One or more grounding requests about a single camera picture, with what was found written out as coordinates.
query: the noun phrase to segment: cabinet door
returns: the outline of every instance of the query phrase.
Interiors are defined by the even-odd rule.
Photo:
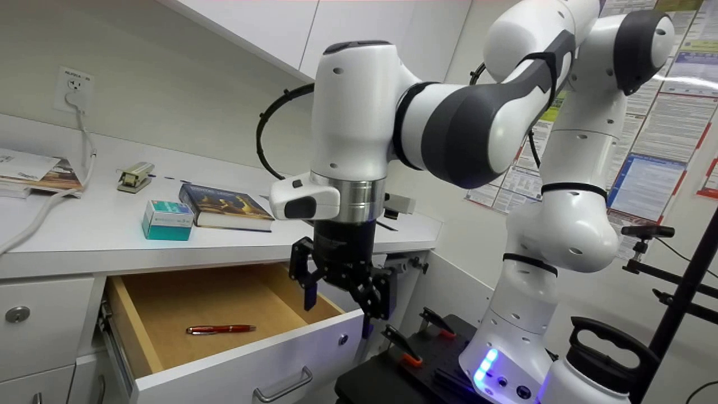
[[[300,72],[316,76],[322,54],[344,40],[391,40],[409,31],[418,0],[322,0]]]
[[[298,69],[316,0],[162,0],[206,30]]]
[[[0,379],[74,364],[93,285],[94,279],[0,283]]]
[[[400,44],[404,66],[423,82],[444,82],[470,10],[471,0],[418,0]]]
[[[2,404],[65,404],[73,367],[0,385]]]

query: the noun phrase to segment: wire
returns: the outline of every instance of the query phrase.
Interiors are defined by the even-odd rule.
[[[686,397],[686,404],[692,404],[693,397],[696,397],[701,390],[709,388],[709,387],[718,387],[718,379],[699,387],[699,388]]]
[[[685,254],[680,254],[677,249],[673,249],[666,240],[662,240],[662,238],[655,238],[655,240],[662,242],[666,249],[672,249],[677,258],[692,262],[692,258],[686,258]]]
[[[303,88],[294,88],[294,91],[286,91],[283,97],[279,97],[264,112],[261,112],[261,121],[257,124],[257,158],[261,160],[261,164],[277,178],[277,180],[286,180],[281,174],[277,174],[264,156],[264,146],[262,146],[262,133],[264,125],[270,124],[272,114],[283,109],[286,104],[290,104],[291,100],[305,97],[314,93],[314,83],[303,86]]]
[[[94,148],[94,141],[91,137],[91,133],[85,130],[85,121],[83,121],[83,111],[69,101],[69,97],[65,97],[65,104],[74,111],[74,116],[77,116],[77,129],[80,130],[83,136],[83,169],[85,169],[85,182],[80,182],[80,188],[85,188],[93,180],[93,169],[94,169],[94,160],[96,160],[96,148]],[[65,191],[56,191],[51,198],[48,198],[37,217],[25,228],[21,230],[21,234],[16,234],[11,240],[7,240],[5,244],[0,244],[0,256],[5,256],[7,252],[16,249],[19,244],[22,244],[28,238],[31,238],[41,224],[46,222],[46,217],[49,215],[49,212],[55,206],[59,206],[61,203],[65,203],[67,195],[80,191],[80,188],[65,188]]]
[[[672,248],[666,240],[662,240],[662,238],[655,238],[657,242],[662,242],[666,249],[672,249],[677,258],[682,258],[682,261],[686,261],[686,262],[692,262],[692,258],[686,258],[685,254],[680,254],[675,248]]]
[[[529,133],[528,133],[528,137],[529,137],[529,146],[531,146],[534,164],[537,164],[537,169],[540,169],[540,158],[538,158],[538,148],[537,148],[534,130],[529,130]]]
[[[107,395],[107,379],[105,376],[98,376],[98,393],[96,393],[96,404],[104,404]]]
[[[484,75],[487,63],[480,63],[474,72],[470,72],[470,86],[475,86],[475,82]]]

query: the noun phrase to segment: drawer front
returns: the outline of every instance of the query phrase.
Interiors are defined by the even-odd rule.
[[[93,279],[0,283],[0,379],[74,364],[93,285]]]
[[[73,367],[0,385],[2,404],[65,404]]]
[[[132,404],[288,404],[352,367],[360,309],[135,382]]]

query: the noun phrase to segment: countertop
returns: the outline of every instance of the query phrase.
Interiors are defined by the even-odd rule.
[[[77,130],[0,114],[0,143],[11,137],[37,136],[79,140]],[[206,187],[239,188],[267,195],[272,178],[264,170],[218,161],[200,156],[93,136],[98,160],[88,191],[59,204],[37,237],[0,256],[0,279],[73,277],[73,274],[131,274],[181,268],[221,268],[277,262],[290,258],[290,248],[313,237],[305,222],[273,222],[272,234],[194,230],[187,242],[147,240],[142,215],[149,199],[177,199],[181,180]],[[120,194],[122,169],[138,161],[154,164],[154,180],[138,195]],[[11,238],[43,203],[0,198],[0,242]],[[424,252],[437,242],[437,224],[419,215],[382,221],[396,232],[377,228],[375,252]]]

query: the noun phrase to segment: teal box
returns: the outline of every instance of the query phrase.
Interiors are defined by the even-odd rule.
[[[194,210],[181,203],[151,199],[142,221],[149,240],[189,240]]]

